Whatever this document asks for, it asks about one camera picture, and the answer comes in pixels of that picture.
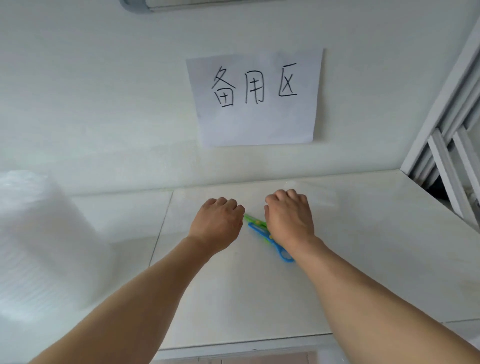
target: white paper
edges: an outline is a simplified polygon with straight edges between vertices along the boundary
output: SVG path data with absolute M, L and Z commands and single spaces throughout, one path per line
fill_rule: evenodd
M 322 50 L 187 60 L 204 146 L 309 143 Z

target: blue scissors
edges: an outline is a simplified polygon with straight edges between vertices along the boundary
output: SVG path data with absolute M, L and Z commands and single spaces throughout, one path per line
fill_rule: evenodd
M 282 258 L 284 262 L 295 262 L 291 255 L 282 246 L 278 245 L 275 240 L 272 239 L 272 235 L 270 235 L 270 232 L 266 227 L 267 224 L 265 222 L 257 220 L 252 216 L 246 214 L 244 218 L 246 221 L 248 221 L 248 227 L 250 229 L 260 234 L 267 242 L 271 243 L 276 248 L 278 255 L 280 255 L 280 258 Z

